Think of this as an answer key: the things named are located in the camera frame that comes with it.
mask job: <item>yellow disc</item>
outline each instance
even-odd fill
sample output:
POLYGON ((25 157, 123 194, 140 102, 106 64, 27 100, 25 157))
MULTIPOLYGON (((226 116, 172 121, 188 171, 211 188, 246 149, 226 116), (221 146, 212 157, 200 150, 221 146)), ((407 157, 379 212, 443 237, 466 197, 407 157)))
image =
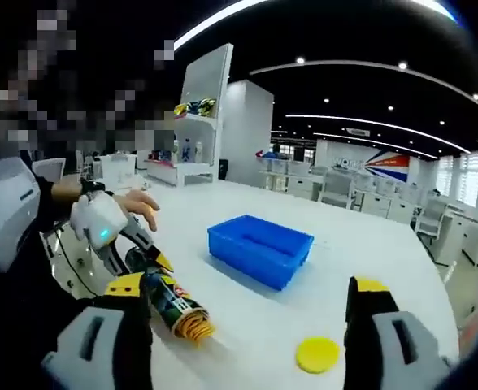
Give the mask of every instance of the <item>yellow disc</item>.
POLYGON ((320 374, 337 363, 339 354, 340 348, 333 340, 311 337, 297 347, 297 365, 310 374, 320 374))
POLYGON ((378 292, 378 291, 389 291, 389 289, 384 286, 379 280, 374 279, 366 279, 366 278, 356 278, 358 282, 358 290, 362 291, 371 291, 371 292, 378 292))

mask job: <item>black ceiling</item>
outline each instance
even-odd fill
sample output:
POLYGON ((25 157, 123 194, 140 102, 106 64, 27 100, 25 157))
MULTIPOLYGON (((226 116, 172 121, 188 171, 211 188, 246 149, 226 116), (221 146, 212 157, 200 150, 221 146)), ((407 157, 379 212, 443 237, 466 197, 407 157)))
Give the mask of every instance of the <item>black ceiling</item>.
MULTIPOLYGON (((179 102, 188 63, 224 43, 232 43, 230 81, 247 78, 275 95, 274 130, 282 126, 290 136, 295 132, 296 139, 313 139, 313 132, 345 134, 341 130, 344 127, 362 128, 372 130, 375 140, 428 154, 440 155, 438 150, 441 154, 460 153, 451 146, 395 128, 285 117, 344 116, 412 128, 469 150, 478 149, 478 106, 416 76, 352 65, 296 67, 250 76, 255 69, 293 63, 298 56, 307 61, 350 59, 389 65, 405 60, 412 70, 465 93, 478 93, 476 2, 452 1, 447 5, 458 19, 456 24, 407 0, 271 0, 207 29, 181 47, 175 61, 154 61, 154 51, 163 48, 164 39, 180 37, 234 2, 177 2, 164 4, 163 9, 158 2, 137 0, 117 4, 79 2, 70 23, 70 28, 77 31, 76 52, 61 53, 58 66, 50 67, 33 94, 51 116, 59 119, 71 101, 89 112, 103 110, 114 99, 116 89, 124 89, 130 80, 144 79, 146 90, 137 95, 135 108, 123 123, 152 118, 158 110, 170 109, 179 102), (76 88, 63 87, 64 72, 68 70, 76 73, 76 88), (329 103, 324 103, 325 98, 330 99, 329 103)), ((15 12, 19 18, 0 23, 0 85, 7 69, 16 66, 16 48, 23 47, 24 39, 34 37, 29 27, 29 22, 37 18, 34 9, 45 3, 53 4, 41 0, 22 6, 17 2, 14 7, 19 8, 15 12)))

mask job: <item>white table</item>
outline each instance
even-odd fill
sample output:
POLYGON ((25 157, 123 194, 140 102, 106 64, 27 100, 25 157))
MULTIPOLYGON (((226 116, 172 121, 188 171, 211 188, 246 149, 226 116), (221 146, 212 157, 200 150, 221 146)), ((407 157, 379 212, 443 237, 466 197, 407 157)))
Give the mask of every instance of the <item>white table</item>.
MULTIPOLYGON (((152 184, 149 191, 162 207, 156 214, 159 230, 152 233, 155 244, 217 328, 196 349, 168 335, 161 324, 154 326, 155 388, 342 389, 352 275, 388 286, 398 307, 435 335, 441 356, 458 359, 447 293, 408 226, 226 181, 181 188, 152 184), (243 214, 315 237, 309 258, 284 291, 275 292, 209 254, 206 229, 243 214), (341 346, 341 358, 328 373, 310 375, 295 364, 295 349, 309 336, 326 336, 341 346)), ((123 237, 116 244, 122 255, 132 246, 123 237)))

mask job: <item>black sleeve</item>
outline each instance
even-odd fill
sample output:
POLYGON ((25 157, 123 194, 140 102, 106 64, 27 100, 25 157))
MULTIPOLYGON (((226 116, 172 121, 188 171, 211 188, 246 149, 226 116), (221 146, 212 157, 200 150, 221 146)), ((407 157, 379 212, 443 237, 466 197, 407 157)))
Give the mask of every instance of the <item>black sleeve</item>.
POLYGON ((35 178, 41 191, 36 220, 37 229, 40 232, 48 232, 56 223, 69 219, 71 205, 63 205, 54 201, 51 196, 53 183, 40 176, 35 175, 35 178))

